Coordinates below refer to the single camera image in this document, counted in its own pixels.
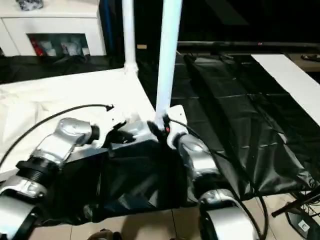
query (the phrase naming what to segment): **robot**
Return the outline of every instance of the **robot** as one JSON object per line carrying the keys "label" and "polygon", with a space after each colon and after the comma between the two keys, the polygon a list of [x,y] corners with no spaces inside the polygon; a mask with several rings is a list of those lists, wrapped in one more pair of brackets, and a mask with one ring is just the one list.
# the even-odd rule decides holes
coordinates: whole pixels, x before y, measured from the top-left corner
{"label": "robot", "polygon": [[[220,175],[213,155],[188,127],[183,108],[175,106],[164,117],[167,145],[177,151],[187,171],[190,197],[200,208],[199,228],[203,240],[257,240],[254,224],[228,189],[215,189],[204,179]],[[152,122],[120,124],[120,130],[129,134],[132,141],[113,144],[114,149],[157,141]],[[18,172],[0,186],[0,240],[26,240],[41,216],[36,207],[55,181],[58,173],[75,148],[91,145],[98,140],[101,130],[96,125],[75,118],[59,121],[55,131],[44,138],[27,161],[20,161]]]}

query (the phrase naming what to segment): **metal rod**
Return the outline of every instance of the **metal rod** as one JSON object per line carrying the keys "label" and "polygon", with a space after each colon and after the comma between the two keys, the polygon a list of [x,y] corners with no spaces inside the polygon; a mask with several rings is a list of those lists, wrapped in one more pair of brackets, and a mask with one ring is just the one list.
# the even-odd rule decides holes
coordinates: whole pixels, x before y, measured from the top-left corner
{"label": "metal rod", "polygon": [[176,62],[182,0],[164,0],[155,122],[163,129],[163,116],[170,107]]}

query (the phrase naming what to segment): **silver motor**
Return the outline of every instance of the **silver motor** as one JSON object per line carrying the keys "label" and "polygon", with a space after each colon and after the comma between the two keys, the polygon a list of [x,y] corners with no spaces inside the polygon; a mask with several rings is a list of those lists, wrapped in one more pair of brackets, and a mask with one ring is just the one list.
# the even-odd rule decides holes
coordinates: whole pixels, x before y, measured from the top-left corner
{"label": "silver motor", "polygon": [[74,118],[60,120],[27,161],[20,161],[16,175],[0,187],[0,239],[28,239],[39,217],[39,203],[75,147],[99,139],[99,128]]}

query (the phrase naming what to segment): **tile floor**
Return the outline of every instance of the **tile floor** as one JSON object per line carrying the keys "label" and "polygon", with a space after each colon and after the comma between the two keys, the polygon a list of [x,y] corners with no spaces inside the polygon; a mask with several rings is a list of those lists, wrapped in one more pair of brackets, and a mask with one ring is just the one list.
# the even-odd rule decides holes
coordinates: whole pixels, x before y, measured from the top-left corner
{"label": "tile floor", "polygon": [[[267,240],[301,240],[302,238],[291,228],[284,214],[273,218],[274,210],[292,201],[289,195],[281,194],[264,197],[269,212],[269,232]],[[258,199],[245,201],[259,227],[264,226],[264,216]],[[37,228],[30,240],[87,240],[90,235],[105,228],[122,233],[124,240],[200,240],[197,208],[181,208],[121,216],[106,219],[100,223],[86,223],[81,226],[60,225]]]}

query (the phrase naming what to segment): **white cabinet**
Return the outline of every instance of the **white cabinet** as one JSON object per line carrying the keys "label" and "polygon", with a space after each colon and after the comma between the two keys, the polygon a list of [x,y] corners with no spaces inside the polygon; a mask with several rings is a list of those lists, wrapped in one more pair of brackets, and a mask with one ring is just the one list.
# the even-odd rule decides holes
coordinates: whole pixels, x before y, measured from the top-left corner
{"label": "white cabinet", "polygon": [[3,21],[0,19],[0,48],[2,49],[5,56],[19,55],[19,52],[11,39]]}
{"label": "white cabinet", "polygon": [[10,56],[36,55],[27,34],[84,34],[90,55],[105,55],[98,5],[96,0],[45,0],[41,9],[21,11],[16,1],[1,0],[0,18],[16,48]]}

